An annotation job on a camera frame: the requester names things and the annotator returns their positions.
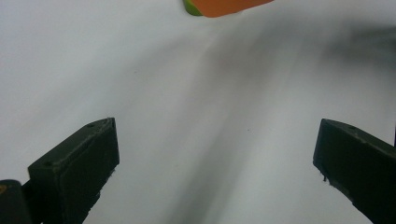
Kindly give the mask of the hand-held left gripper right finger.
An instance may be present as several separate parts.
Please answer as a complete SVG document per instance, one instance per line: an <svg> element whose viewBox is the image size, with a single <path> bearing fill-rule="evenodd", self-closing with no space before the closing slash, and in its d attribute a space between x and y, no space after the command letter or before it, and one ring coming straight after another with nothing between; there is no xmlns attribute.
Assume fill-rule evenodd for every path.
<svg viewBox="0 0 396 224"><path fill-rule="evenodd" d="M396 224L396 147L352 125L323 119L313 164L374 224Z"/></svg>

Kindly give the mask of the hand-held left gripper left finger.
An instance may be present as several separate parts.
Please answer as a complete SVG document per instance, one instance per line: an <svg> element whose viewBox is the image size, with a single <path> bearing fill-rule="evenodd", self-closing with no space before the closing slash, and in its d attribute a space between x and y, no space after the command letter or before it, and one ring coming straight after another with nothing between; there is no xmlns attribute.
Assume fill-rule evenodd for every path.
<svg viewBox="0 0 396 224"><path fill-rule="evenodd" d="M28 167L34 224L82 224L120 163L116 121L91 122Z"/></svg>

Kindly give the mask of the orange phone case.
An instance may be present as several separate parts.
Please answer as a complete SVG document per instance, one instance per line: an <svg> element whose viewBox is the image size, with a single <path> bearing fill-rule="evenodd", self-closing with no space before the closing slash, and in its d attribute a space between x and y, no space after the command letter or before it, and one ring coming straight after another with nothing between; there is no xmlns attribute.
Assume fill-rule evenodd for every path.
<svg viewBox="0 0 396 224"><path fill-rule="evenodd" d="M205 17L216 18L245 9L262 6L274 0L191 0L192 4Z"/></svg>

